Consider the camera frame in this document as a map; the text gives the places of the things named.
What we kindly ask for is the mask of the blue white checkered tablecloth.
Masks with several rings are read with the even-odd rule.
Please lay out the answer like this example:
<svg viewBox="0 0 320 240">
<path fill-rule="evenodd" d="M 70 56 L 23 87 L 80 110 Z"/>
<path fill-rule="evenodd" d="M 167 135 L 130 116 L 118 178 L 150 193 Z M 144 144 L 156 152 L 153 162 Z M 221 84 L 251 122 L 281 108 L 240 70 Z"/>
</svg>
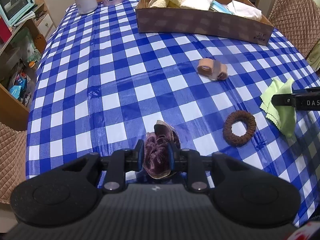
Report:
<svg viewBox="0 0 320 240">
<path fill-rule="evenodd" d="M 260 108 L 272 79 L 293 88 L 319 79 L 300 52 L 274 30 L 266 46 L 214 36 L 137 28 L 137 0 L 80 15 L 75 5 L 49 38 L 31 103 L 26 176 L 82 155 L 135 147 L 163 120 L 183 148 L 222 152 L 291 182 L 302 225 L 319 206 L 319 113 L 298 112 L 284 137 Z M 227 66 L 225 80 L 197 72 L 200 59 Z"/>
</svg>

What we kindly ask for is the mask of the purple velvet scrunchie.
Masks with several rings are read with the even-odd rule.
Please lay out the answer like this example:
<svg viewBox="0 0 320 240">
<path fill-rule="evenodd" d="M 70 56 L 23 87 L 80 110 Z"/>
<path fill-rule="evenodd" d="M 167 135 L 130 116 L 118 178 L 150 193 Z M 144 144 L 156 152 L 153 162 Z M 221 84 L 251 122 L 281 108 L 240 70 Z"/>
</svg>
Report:
<svg viewBox="0 0 320 240">
<path fill-rule="evenodd" d="M 175 129 L 166 122 L 157 120 L 154 131 L 147 133 L 144 144 L 143 167 L 151 178 L 159 180 L 175 174 L 169 167 L 168 144 L 171 141 L 178 149 L 181 148 Z"/>
</svg>

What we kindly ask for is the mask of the wooden shelf cabinet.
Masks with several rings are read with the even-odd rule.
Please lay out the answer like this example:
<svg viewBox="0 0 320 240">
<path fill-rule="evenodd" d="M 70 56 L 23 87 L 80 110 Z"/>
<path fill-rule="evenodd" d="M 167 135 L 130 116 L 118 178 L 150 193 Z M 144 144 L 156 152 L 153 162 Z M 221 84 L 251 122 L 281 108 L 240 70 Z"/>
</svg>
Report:
<svg viewBox="0 0 320 240">
<path fill-rule="evenodd" d="M 35 2 L 32 9 L 35 18 L 28 19 L 16 27 L 1 27 L 1 30 L 9 32 L 9 37 L 1 41 L 1 123 L 17 131 L 27 129 L 36 72 L 40 64 L 40 61 L 36 60 L 36 66 L 30 68 L 29 62 L 23 57 L 28 53 L 34 53 L 34 47 L 42 55 L 48 39 L 56 30 L 46 1 Z M 31 78 L 31 84 L 27 85 L 26 98 L 17 99 L 10 93 L 10 88 L 14 85 L 16 74 L 24 68 Z"/>
</svg>

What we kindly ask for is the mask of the light blue surgical mask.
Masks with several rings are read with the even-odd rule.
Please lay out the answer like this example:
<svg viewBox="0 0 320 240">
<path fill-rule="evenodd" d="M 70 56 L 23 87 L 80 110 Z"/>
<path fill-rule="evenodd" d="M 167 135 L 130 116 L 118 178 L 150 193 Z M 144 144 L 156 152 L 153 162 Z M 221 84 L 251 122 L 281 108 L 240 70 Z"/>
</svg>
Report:
<svg viewBox="0 0 320 240">
<path fill-rule="evenodd" d="M 225 5 L 217 2 L 216 0 L 213 0 L 209 9 L 215 12 L 222 12 L 225 14 L 233 15 L 233 13 L 230 10 L 228 10 Z"/>
</svg>

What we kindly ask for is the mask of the beige bandage roll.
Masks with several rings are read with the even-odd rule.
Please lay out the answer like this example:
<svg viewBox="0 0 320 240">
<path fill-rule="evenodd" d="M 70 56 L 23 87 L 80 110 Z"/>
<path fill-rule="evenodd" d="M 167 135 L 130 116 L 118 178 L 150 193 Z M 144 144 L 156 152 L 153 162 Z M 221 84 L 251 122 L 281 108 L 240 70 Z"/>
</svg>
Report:
<svg viewBox="0 0 320 240">
<path fill-rule="evenodd" d="M 200 59 L 197 72 L 210 80 L 225 80 L 228 77 L 227 66 L 209 58 Z"/>
</svg>

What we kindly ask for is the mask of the light green cleaning cloth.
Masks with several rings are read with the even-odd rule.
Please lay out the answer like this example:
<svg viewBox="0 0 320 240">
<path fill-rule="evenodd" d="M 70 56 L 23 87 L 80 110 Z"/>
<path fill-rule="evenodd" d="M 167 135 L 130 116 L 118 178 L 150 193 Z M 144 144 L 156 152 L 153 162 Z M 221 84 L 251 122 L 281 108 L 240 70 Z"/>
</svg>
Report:
<svg viewBox="0 0 320 240">
<path fill-rule="evenodd" d="M 285 83 L 272 79 L 272 83 L 260 96 L 262 100 L 260 108 L 265 111 L 266 118 L 271 120 L 287 138 L 292 137 L 294 133 L 297 121 L 296 111 L 292 106 L 274 106 L 271 100 L 276 94 L 291 94 L 293 83 L 293 78 L 289 78 Z"/>
</svg>

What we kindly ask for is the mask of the quilted brown chair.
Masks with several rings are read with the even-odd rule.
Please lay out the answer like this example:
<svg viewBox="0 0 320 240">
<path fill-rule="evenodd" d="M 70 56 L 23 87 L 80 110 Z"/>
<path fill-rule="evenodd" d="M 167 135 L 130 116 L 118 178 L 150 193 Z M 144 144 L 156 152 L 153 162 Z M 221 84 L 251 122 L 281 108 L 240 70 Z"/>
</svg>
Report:
<svg viewBox="0 0 320 240">
<path fill-rule="evenodd" d="M 314 0 L 275 0 L 268 20 L 304 57 L 319 41 L 319 6 Z"/>
<path fill-rule="evenodd" d="M 27 132 L 1 124 L 0 143 L 0 200 L 10 204 L 12 191 L 25 181 Z"/>
</svg>

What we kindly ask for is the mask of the right quilted brown chair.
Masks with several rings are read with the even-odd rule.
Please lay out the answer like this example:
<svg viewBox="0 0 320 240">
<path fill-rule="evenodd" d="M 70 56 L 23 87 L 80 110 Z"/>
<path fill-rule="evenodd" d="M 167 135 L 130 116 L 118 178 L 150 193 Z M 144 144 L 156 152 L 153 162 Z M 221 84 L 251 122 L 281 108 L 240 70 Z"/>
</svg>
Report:
<svg viewBox="0 0 320 240">
<path fill-rule="evenodd" d="M 304 57 L 319 41 L 319 6 L 314 0 L 275 0 L 268 20 Z"/>
</svg>

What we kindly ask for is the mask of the left quilted brown chair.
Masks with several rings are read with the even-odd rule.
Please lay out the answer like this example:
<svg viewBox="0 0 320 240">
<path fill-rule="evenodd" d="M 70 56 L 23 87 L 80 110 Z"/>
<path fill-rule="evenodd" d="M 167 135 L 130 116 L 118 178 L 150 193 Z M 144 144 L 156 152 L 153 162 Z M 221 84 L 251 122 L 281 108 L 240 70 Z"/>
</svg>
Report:
<svg viewBox="0 0 320 240">
<path fill-rule="evenodd" d="M 25 181 L 27 132 L 1 124 L 0 143 L 0 200 L 10 204 L 12 191 Z"/>
</svg>

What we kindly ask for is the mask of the red box on shelf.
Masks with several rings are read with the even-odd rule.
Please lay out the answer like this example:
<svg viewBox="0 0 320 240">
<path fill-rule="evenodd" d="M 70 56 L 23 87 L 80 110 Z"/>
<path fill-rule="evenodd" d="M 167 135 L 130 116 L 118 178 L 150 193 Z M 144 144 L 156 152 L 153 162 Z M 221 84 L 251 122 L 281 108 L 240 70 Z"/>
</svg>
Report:
<svg viewBox="0 0 320 240">
<path fill-rule="evenodd" d="M 3 18 L 0 17 L 0 41 L 5 43 L 11 37 L 11 31 L 7 24 L 4 22 Z"/>
</svg>

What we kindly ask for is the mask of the brown cardboard box tray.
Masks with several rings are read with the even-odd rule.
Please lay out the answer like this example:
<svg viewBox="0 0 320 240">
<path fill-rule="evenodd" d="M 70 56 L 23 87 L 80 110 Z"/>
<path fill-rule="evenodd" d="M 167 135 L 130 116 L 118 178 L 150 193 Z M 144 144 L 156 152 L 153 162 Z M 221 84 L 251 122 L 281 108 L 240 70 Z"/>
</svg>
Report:
<svg viewBox="0 0 320 240">
<path fill-rule="evenodd" d="M 250 20 L 223 12 L 150 8 L 151 0 L 139 0 L 136 6 L 138 30 L 141 33 L 186 33 L 211 35 L 267 45 L 274 26 L 263 16 Z"/>
</svg>

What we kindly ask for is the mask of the mint green toaster oven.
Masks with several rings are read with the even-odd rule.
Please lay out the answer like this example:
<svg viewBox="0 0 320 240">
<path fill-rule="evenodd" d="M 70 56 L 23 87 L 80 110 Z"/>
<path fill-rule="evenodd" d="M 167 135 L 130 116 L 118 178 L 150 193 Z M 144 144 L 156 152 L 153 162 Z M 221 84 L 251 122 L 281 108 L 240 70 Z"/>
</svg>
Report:
<svg viewBox="0 0 320 240">
<path fill-rule="evenodd" d="M 12 27 L 35 4 L 35 0 L 1 0 L 1 17 L 8 27 Z"/>
</svg>

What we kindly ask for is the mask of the white mug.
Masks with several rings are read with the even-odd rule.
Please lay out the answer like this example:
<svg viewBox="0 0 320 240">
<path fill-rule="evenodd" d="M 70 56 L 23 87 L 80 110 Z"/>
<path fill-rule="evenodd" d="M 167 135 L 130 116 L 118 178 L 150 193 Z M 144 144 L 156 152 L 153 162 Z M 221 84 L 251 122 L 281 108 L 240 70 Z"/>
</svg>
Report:
<svg viewBox="0 0 320 240">
<path fill-rule="evenodd" d="M 98 7 L 97 0 L 75 0 L 75 3 L 81 15 L 89 14 Z"/>
</svg>

